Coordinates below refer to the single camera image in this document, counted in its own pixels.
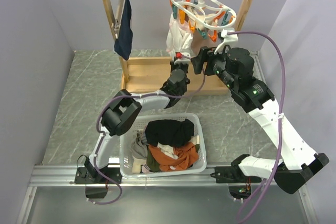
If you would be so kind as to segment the white underwear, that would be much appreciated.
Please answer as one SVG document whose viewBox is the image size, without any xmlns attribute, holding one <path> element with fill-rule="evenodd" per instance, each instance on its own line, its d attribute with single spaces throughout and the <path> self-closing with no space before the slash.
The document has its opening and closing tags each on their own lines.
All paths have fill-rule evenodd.
<svg viewBox="0 0 336 224">
<path fill-rule="evenodd" d="M 169 32 L 166 39 L 166 51 L 170 57 L 174 59 L 177 52 L 190 57 L 192 54 L 191 44 L 193 37 L 193 33 L 189 29 L 187 22 L 181 24 L 180 21 L 174 19 L 173 14 L 171 14 Z"/>
</svg>

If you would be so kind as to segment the white clip hanger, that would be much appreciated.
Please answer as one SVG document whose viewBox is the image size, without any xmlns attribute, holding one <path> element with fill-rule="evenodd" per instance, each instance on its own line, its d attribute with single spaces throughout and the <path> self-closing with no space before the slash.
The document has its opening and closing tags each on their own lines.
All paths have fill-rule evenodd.
<svg viewBox="0 0 336 224">
<path fill-rule="evenodd" d="M 236 12 L 218 0 L 170 0 L 170 4 L 174 19 L 213 42 L 222 30 L 234 27 L 237 19 Z"/>
</svg>

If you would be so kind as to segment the black underwear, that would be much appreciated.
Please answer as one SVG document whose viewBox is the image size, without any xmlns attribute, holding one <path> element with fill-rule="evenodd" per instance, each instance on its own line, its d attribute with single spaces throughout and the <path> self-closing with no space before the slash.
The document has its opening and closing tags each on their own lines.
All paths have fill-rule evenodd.
<svg viewBox="0 0 336 224">
<path fill-rule="evenodd" d="M 144 133 L 148 144 L 182 147 L 194 136 L 195 125 L 189 119 L 155 120 L 147 124 Z"/>
</svg>

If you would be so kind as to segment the pink beige underwear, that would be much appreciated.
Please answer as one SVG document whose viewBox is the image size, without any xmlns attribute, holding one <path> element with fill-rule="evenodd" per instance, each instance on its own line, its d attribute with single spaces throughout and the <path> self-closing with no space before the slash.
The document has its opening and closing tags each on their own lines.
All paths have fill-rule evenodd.
<svg viewBox="0 0 336 224">
<path fill-rule="evenodd" d="M 215 41 L 212 40 L 212 37 L 216 32 L 215 30 L 209 30 L 202 22 L 199 23 L 197 20 L 193 20 L 192 18 L 190 18 L 190 21 L 188 22 L 188 27 L 193 36 L 191 50 L 195 56 L 199 53 L 200 48 L 203 46 L 216 46 L 217 36 L 215 36 Z"/>
</svg>

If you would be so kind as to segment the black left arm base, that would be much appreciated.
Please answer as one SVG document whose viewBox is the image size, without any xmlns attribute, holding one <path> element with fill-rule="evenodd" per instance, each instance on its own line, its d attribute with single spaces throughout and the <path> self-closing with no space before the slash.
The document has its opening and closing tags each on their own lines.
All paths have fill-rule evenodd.
<svg viewBox="0 0 336 224">
<path fill-rule="evenodd" d="M 110 185 L 120 185 L 122 175 L 118 167 L 104 167 L 101 174 L 89 163 L 87 166 L 78 167 L 74 184 L 85 186 L 85 196 L 91 200 L 104 199 Z"/>
</svg>

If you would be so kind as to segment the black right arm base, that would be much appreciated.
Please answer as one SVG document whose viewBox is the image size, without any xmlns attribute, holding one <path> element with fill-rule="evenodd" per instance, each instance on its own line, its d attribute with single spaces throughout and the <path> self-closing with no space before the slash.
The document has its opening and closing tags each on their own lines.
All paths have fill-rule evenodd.
<svg viewBox="0 0 336 224">
<path fill-rule="evenodd" d="M 217 184 L 228 184 L 229 194 L 234 200 L 244 201 L 252 194 L 252 183 L 260 183 L 261 178 L 256 176 L 246 176 L 237 167 L 216 166 L 214 172 L 210 174 Z"/>
</svg>

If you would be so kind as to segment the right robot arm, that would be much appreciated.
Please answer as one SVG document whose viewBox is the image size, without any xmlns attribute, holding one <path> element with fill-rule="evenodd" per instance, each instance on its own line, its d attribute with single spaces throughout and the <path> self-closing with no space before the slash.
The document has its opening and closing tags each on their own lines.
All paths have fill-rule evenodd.
<svg viewBox="0 0 336 224">
<path fill-rule="evenodd" d="M 195 74 L 216 75 L 233 100 L 281 151 L 279 159 L 242 154 L 231 163 L 229 182 L 243 182 L 248 177 L 269 178 L 273 174 L 284 192 L 294 194 L 329 163 L 326 154 L 312 149 L 280 113 L 280 105 L 268 86 L 253 76 L 255 61 L 248 50 L 226 45 L 223 52 L 216 53 L 214 48 L 202 47 L 191 63 Z"/>
</svg>

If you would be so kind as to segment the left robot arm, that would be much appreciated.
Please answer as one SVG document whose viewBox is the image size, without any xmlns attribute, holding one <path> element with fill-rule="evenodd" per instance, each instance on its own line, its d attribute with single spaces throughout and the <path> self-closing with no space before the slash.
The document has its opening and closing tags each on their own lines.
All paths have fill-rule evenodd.
<svg viewBox="0 0 336 224">
<path fill-rule="evenodd" d="M 87 177 L 93 183 L 100 183 L 107 178 L 105 167 L 109 160 L 109 142 L 126 133 L 141 111 L 167 109 L 176 105 L 187 92 L 190 83 L 187 73 L 186 61 L 171 62 L 170 76 L 160 89 L 151 93 L 131 93 L 122 89 L 103 108 L 96 123 L 99 138 L 85 161 Z"/>
</svg>

